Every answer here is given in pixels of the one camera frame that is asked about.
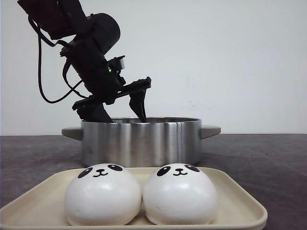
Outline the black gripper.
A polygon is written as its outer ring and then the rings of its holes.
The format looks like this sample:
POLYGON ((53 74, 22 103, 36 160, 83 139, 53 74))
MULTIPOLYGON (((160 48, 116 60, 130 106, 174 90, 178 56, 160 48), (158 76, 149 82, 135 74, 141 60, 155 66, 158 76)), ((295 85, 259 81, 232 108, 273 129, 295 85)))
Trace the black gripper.
POLYGON ((112 123, 102 103, 113 104, 117 98, 129 95, 130 108, 141 121, 146 121, 144 99, 151 79, 126 84, 120 74, 108 70, 105 54, 118 40, 118 35, 77 35, 69 43, 63 44, 60 55, 67 59, 65 68, 73 67, 91 93, 91 96, 77 101, 72 107, 77 110, 81 120, 112 123))

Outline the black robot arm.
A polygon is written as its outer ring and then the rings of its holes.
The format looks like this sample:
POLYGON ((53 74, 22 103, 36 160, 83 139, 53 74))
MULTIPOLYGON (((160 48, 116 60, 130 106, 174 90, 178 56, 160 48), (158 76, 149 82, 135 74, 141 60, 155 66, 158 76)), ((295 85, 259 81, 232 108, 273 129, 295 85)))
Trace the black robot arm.
POLYGON ((80 119, 110 123, 112 119, 104 105, 129 95, 130 108, 142 122, 146 121, 144 98, 151 79, 126 84, 120 75, 124 68, 123 58, 105 58, 120 38, 120 28, 110 15, 86 16, 77 0, 21 0, 18 3, 28 14, 39 42, 62 45, 60 55, 66 58, 62 74, 66 75, 73 67, 90 92, 72 107, 80 119))

